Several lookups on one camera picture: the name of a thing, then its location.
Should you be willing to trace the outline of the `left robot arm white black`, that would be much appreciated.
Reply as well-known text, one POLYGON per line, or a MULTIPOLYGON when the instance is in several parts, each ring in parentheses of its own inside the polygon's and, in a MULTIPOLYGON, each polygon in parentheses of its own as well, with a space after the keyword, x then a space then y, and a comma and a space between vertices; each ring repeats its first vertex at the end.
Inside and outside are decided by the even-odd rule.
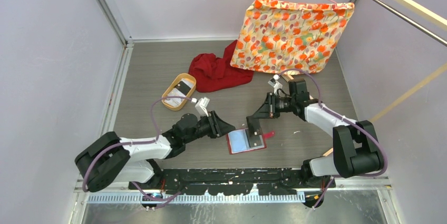
POLYGON ((130 139, 107 132, 78 154, 74 162, 85 192, 98 192, 117 182, 138 182, 156 189, 162 181, 156 160, 178 156, 194 140, 216 139, 233 130, 235 126, 215 111, 200 118, 187 113, 157 137, 130 139))

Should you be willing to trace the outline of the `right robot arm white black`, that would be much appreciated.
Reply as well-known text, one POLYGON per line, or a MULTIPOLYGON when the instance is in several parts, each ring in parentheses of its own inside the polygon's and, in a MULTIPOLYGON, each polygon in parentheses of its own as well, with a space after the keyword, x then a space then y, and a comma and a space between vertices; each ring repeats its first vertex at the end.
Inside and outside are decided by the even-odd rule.
POLYGON ((293 113, 319 127, 333 140, 333 152, 325 157, 305 160, 300 178, 307 187, 315 187, 325 176, 350 178, 367 175, 385 168, 385 158, 376 145, 371 122, 347 119, 311 97, 304 79, 291 80, 289 93, 280 96, 268 92, 260 108, 247 116, 248 139, 254 146, 255 136, 262 133, 261 119, 276 119, 283 113, 293 113))

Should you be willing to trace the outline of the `yellow oval tray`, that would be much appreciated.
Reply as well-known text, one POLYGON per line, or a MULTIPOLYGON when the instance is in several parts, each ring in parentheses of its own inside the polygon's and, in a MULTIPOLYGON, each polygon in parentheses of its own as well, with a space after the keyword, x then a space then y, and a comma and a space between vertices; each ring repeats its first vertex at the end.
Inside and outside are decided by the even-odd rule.
POLYGON ((179 74, 162 94, 163 105, 171 111, 179 111, 196 90, 196 79, 188 74, 179 74))

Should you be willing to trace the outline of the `red leather card holder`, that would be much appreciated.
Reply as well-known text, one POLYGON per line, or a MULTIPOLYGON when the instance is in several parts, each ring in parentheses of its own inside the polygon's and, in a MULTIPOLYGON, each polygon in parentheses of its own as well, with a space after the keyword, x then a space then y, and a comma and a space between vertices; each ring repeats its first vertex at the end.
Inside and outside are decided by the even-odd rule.
POLYGON ((250 152, 255 150, 261 150, 267 148, 266 140, 272 138, 275 135, 275 131, 270 131, 262 134, 264 138, 265 146, 259 149, 250 149, 248 144, 248 129, 234 130, 226 135, 227 145, 230 154, 239 154, 244 152, 250 152))

